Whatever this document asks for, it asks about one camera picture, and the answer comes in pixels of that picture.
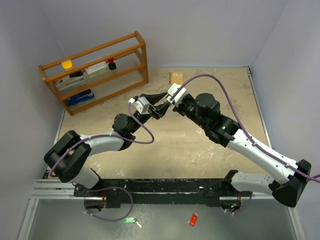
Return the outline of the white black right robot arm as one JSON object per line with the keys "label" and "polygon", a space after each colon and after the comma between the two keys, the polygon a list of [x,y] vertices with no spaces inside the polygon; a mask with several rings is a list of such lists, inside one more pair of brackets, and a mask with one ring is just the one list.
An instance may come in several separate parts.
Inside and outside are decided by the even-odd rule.
{"label": "white black right robot arm", "polygon": [[186,116],[204,130],[212,142],[233,150],[254,162],[267,175],[230,171],[222,190],[228,196],[252,191],[273,196],[281,204],[294,208],[307,185],[311,164],[288,158],[250,134],[240,124],[221,114],[220,103],[210,93],[192,97],[187,91],[171,93],[168,98],[173,111]]}

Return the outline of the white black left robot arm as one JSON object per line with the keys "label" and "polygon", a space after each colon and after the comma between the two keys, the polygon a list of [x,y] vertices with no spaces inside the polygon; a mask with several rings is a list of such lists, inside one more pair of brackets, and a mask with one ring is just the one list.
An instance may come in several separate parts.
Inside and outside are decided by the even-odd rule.
{"label": "white black left robot arm", "polygon": [[91,196],[101,194],[100,176],[84,166],[87,158],[104,152],[123,151],[131,144],[152,144],[155,136],[145,123],[151,118],[159,120],[164,116],[171,104],[159,101],[166,95],[163,92],[131,98],[127,104],[128,113],[116,115],[108,133],[81,135],[74,130],[66,132],[44,156],[44,162],[50,168],[48,175],[57,177],[62,183],[80,184]]}

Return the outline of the tan spiral notebook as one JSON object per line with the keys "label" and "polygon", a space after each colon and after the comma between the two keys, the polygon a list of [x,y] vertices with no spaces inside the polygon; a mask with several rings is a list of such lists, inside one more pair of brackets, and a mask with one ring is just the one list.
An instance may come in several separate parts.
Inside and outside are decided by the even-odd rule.
{"label": "tan spiral notebook", "polygon": [[184,74],[182,72],[170,72],[169,73],[169,84],[184,84]]}

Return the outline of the red black stamp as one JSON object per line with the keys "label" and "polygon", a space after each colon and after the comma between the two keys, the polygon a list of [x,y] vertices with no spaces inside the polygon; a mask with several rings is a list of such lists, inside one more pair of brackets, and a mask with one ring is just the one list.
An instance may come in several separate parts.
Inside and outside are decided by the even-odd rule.
{"label": "red black stamp", "polygon": [[109,70],[113,71],[117,68],[116,63],[114,62],[114,58],[110,58],[107,60]]}

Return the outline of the white cardboard box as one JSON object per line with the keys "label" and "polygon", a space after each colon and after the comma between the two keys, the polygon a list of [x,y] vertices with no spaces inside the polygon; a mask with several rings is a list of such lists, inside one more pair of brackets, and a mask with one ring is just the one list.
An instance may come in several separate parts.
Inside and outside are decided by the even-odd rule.
{"label": "white cardboard box", "polygon": [[109,70],[108,64],[105,61],[91,65],[85,68],[85,71],[89,78],[97,77],[101,74],[106,73]]}

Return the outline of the blue stapler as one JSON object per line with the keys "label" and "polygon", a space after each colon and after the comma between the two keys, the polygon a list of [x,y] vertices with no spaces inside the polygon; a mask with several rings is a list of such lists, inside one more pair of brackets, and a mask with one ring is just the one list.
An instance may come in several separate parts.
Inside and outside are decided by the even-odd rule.
{"label": "blue stapler", "polygon": [[92,90],[87,89],[85,91],[82,91],[80,93],[77,93],[69,97],[66,102],[68,106],[74,106],[84,101],[91,100],[94,97],[95,97],[95,94],[92,92]]}

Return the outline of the white black stapler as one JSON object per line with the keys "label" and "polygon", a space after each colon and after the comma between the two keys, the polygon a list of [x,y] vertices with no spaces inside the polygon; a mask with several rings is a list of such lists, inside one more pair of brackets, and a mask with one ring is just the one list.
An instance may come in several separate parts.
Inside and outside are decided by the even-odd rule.
{"label": "white black stapler", "polygon": [[63,91],[69,88],[73,88],[76,86],[83,85],[88,80],[88,74],[83,72],[81,76],[73,76],[70,77],[69,75],[62,78],[61,80],[55,83],[55,87],[58,91]]}

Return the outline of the yellow lidded jar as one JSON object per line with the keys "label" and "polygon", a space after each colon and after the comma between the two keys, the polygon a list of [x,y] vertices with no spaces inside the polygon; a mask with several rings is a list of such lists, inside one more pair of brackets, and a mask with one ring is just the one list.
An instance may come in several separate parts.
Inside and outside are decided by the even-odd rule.
{"label": "yellow lidded jar", "polygon": [[66,72],[74,69],[73,62],[70,59],[65,59],[62,61],[61,66]]}

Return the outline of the red key tag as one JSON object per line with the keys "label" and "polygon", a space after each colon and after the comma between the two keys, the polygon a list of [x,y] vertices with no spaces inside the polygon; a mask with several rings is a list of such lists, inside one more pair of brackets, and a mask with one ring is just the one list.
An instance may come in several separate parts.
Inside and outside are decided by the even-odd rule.
{"label": "red key tag", "polygon": [[187,221],[190,227],[194,227],[198,220],[199,216],[196,213],[193,213],[191,218]]}

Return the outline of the green key tag with key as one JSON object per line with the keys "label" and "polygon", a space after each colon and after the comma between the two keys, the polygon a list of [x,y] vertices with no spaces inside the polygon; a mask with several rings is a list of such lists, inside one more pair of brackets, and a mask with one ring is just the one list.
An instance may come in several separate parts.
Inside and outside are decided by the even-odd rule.
{"label": "green key tag with key", "polygon": [[142,228],[142,225],[138,222],[138,219],[136,217],[125,217],[124,222],[126,224],[136,224],[140,229]]}

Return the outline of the wooden shelf rack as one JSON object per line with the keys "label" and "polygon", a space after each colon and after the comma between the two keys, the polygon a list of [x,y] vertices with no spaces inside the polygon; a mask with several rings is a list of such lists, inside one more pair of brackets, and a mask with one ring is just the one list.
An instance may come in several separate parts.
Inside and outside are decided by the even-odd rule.
{"label": "wooden shelf rack", "polygon": [[[81,76],[86,73],[85,68],[114,58],[115,70],[108,70],[104,74],[89,78],[86,83],[59,91],[55,83],[70,76]],[[71,60],[73,69],[65,71],[61,65],[64,60]],[[138,31],[91,47],[87,50],[72,54],[54,62],[39,65],[39,72],[43,82],[62,104],[69,115],[83,112],[93,106],[101,104],[111,98],[124,94],[149,81],[147,45]],[[73,106],[68,106],[67,99],[90,89],[94,98]]]}

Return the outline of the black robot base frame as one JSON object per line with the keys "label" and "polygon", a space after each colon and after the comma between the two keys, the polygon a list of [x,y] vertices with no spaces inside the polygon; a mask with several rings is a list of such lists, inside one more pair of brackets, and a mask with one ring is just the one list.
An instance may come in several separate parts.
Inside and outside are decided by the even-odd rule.
{"label": "black robot base frame", "polygon": [[237,170],[230,170],[224,178],[185,179],[101,179],[93,189],[75,185],[74,195],[85,200],[103,198],[106,208],[122,204],[205,205],[231,207],[249,191],[240,192],[231,185]]}

